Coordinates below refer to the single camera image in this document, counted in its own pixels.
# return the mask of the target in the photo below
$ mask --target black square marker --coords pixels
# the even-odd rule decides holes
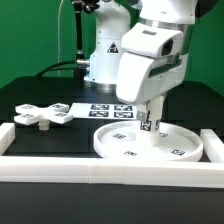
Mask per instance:
[[[114,112],[114,118],[134,118],[132,112]]]
[[[108,117],[109,112],[107,111],[90,111],[89,117]]]
[[[128,105],[114,105],[114,110],[133,111],[132,106],[128,106]]]
[[[108,104],[92,104],[91,110],[109,110],[110,105]]]

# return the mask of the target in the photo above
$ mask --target white block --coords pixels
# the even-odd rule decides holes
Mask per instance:
[[[30,114],[36,111],[38,107],[30,105],[30,104],[23,104],[23,105],[17,106],[15,109],[18,114]]]
[[[211,129],[201,130],[204,151],[213,163],[224,163],[224,144]]]
[[[0,181],[88,183],[88,159],[0,157]]]
[[[124,181],[124,166],[113,160],[91,159],[89,183],[120,184]]]
[[[49,116],[50,121],[53,121],[55,123],[59,123],[59,124],[64,124],[68,121],[71,121],[73,119],[73,116],[71,114],[67,114],[64,112],[57,112],[57,113],[52,113]]]
[[[6,151],[15,139],[15,124],[3,123],[0,126],[0,155]]]
[[[56,103],[48,107],[50,110],[56,112],[67,112],[69,110],[69,106],[62,103]]]
[[[15,116],[14,121],[24,125],[31,125],[39,121],[39,115],[22,114]]]

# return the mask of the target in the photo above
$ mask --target black table surface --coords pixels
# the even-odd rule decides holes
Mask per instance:
[[[72,78],[17,78],[0,89],[0,122],[13,122],[15,106],[29,103],[120,103],[115,93],[86,88]],[[224,98],[198,82],[169,91],[163,122],[213,129],[224,140]],[[93,133],[112,120],[73,119],[16,124],[16,141],[4,156],[98,157]],[[223,223],[224,190],[184,187],[92,184],[0,183],[1,223]]]

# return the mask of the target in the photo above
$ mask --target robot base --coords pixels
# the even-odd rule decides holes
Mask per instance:
[[[159,145],[150,147],[142,138],[139,121],[122,121],[99,128],[94,134],[95,151],[103,158],[147,161],[199,161],[203,143],[185,128],[161,123]]]
[[[89,81],[87,78],[84,78],[84,86],[105,92],[113,92],[116,90],[116,84],[97,83],[94,81]]]

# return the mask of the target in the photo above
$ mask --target black cable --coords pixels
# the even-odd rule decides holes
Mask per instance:
[[[51,66],[45,68],[45,69],[42,70],[41,72],[37,73],[35,76],[36,76],[37,78],[40,78],[40,77],[42,77],[42,76],[44,75],[44,73],[50,71],[50,70],[53,69],[53,68],[59,67],[59,66],[61,66],[61,65],[68,65],[68,64],[74,64],[74,63],[77,63],[77,61],[76,61],[76,60],[70,60],[70,61],[59,62],[59,63],[57,63],[57,64],[54,64],[54,65],[51,65]]]
[[[76,36],[77,36],[77,52],[76,58],[83,59],[83,46],[82,46],[82,19],[81,12],[75,12],[76,18]]]

